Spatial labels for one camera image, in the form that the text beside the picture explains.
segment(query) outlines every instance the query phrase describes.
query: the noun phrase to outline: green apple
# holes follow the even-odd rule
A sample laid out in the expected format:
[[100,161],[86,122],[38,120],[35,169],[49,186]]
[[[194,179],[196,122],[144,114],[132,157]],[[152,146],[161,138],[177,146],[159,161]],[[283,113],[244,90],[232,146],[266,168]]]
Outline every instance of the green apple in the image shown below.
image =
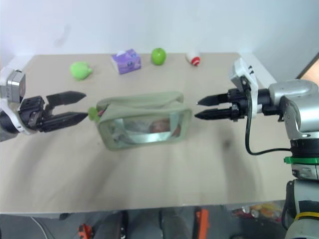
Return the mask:
[[92,69],[88,63],[78,61],[70,66],[70,72],[77,81],[82,81],[92,73]]
[[155,65],[162,65],[166,59],[166,52],[163,48],[155,48],[152,51],[152,61]]

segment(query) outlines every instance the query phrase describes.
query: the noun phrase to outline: small box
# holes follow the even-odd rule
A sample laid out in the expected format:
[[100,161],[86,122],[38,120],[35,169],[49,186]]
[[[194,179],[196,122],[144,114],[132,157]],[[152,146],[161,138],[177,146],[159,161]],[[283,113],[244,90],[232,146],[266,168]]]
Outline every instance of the small box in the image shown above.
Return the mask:
[[119,74],[124,74],[140,69],[141,57],[135,50],[130,49],[112,55],[112,64]]

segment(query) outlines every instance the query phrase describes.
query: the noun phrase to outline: beige table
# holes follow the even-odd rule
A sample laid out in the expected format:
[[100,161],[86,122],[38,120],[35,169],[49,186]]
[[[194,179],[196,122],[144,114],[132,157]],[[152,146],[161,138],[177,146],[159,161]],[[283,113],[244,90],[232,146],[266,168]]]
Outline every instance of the beige table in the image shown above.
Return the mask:
[[[205,54],[195,68],[183,54],[163,66],[143,55],[141,70],[118,75],[109,55],[36,56],[26,68],[26,97],[67,90],[87,97],[55,112],[86,111],[105,97],[178,90],[199,112],[196,101],[234,86],[228,72],[237,54]],[[74,61],[94,72],[83,82],[69,74]],[[290,166],[286,152],[250,156],[244,147],[245,120],[193,119],[188,137],[176,144],[108,151],[92,122],[0,144],[0,212],[82,212],[202,204],[247,203],[285,198]],[[253,121],[254,151],[289,146],[277,117]]]

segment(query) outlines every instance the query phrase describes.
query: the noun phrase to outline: white bracket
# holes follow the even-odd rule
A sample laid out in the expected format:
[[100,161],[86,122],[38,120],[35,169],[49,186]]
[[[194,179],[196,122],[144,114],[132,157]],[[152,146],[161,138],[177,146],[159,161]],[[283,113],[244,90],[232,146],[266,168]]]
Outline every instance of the white bracket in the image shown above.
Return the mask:
[[[14,72],[13,69],[4,67],[0,73],[0,86],[6,86],[10,75]],[[23,124],[20,115],[18,113],[18,108],[20,104],[10,103],[5,96],[0,98],[0,111],[4,111],[10,118],[14,127],[21,133],[30,135],[36,133],[34,130],[30,130]]]
[[258,83],[253,67],[248,66],[243,58],[239,58],[232,67],[230,80],[241,92],[244,92],[243,85],[249,85],[251,89],[252,117],[254,118],[258,112]]

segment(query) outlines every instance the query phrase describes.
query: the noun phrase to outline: orange object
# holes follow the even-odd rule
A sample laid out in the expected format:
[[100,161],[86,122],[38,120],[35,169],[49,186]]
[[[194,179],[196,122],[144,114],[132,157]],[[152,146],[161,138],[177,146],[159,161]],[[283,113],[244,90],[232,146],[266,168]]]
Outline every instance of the orange object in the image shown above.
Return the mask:
[[265,216],[266,218],[272,218],[274,216],[274,211],[269,210],[267,208],[262,208],[260,213]]
[[86,224],[82,224],[81,226],[79,226],[78,235],[80,239],[92,239],[93,238],[92,227]]
[[196,212],[198,231],[197,231],[197,239],[206,239],[207,237],[207,229],[209,228],[208,222],[208,210],[201,209]]

